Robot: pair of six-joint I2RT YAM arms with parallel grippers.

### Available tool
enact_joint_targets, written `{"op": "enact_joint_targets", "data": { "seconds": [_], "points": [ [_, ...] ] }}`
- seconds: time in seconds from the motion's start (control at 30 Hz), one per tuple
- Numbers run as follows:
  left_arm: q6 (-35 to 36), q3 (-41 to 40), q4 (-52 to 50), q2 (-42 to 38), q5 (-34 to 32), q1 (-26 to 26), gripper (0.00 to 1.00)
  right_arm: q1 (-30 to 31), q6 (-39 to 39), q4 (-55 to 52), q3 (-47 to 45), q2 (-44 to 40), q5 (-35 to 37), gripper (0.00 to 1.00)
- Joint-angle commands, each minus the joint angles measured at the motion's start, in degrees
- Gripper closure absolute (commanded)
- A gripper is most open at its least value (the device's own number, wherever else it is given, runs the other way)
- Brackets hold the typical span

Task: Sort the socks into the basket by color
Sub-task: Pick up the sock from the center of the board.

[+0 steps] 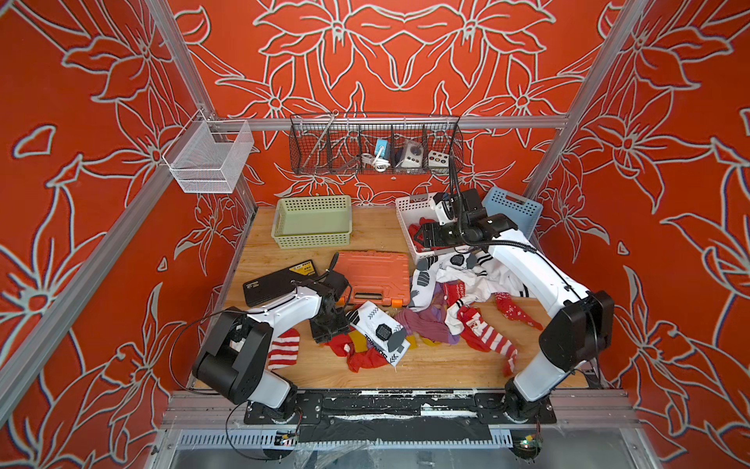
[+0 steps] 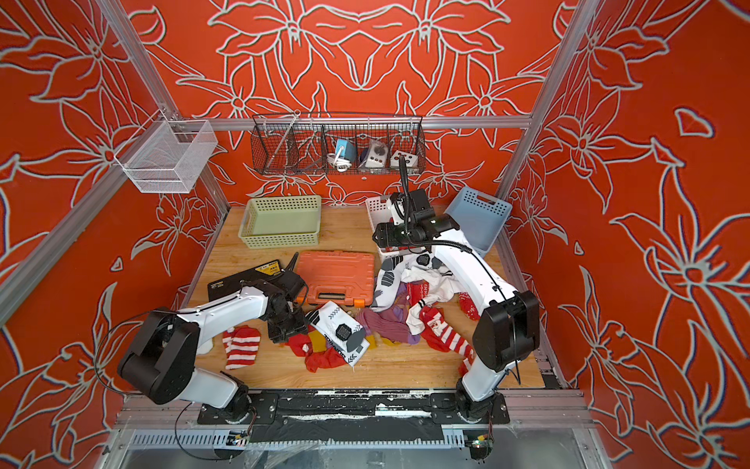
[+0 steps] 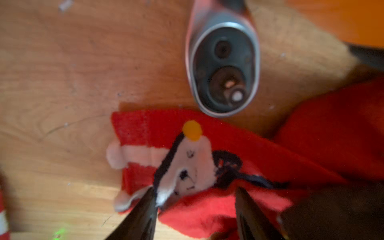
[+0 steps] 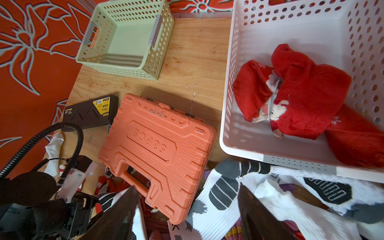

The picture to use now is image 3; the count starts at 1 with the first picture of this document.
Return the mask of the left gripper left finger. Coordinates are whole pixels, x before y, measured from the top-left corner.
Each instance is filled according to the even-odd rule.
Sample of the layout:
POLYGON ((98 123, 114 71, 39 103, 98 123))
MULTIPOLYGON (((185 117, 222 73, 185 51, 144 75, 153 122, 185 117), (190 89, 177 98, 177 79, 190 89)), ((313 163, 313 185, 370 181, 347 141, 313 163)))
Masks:
POLYGON ((156 196, 150 187, 106 240, 153 240, 158 215, 156 196))

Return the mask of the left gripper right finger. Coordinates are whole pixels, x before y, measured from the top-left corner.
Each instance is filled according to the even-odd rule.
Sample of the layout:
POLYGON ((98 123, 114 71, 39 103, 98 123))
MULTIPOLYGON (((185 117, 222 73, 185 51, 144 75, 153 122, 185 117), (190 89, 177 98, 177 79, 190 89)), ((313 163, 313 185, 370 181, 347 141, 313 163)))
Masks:
POLYGON ((236 189, 236 216, 240 240, 284 240, 244 188, 236 189))

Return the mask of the red christmas sock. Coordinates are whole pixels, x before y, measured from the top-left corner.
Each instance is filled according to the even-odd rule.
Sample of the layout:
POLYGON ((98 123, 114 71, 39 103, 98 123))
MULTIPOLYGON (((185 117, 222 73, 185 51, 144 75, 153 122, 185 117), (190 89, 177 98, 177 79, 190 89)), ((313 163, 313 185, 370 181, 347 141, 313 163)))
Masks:
POLYGON ((114 209, 147 190, 157 221, 191 238, 238 240, 244 188, 288 240, 384 237, 384 78, 301 104, 272 141, 191 110, 114 112, 114 209))

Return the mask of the red white striped sock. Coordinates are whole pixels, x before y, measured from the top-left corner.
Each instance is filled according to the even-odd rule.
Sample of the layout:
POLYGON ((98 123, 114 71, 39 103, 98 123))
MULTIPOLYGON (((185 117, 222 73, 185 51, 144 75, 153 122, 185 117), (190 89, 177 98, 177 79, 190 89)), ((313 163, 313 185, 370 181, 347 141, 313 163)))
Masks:
POLYGON ((0 239, 10 240, 9 222, 7 219, 6 208, 4 204, 3 191, 0 192, 0 239))

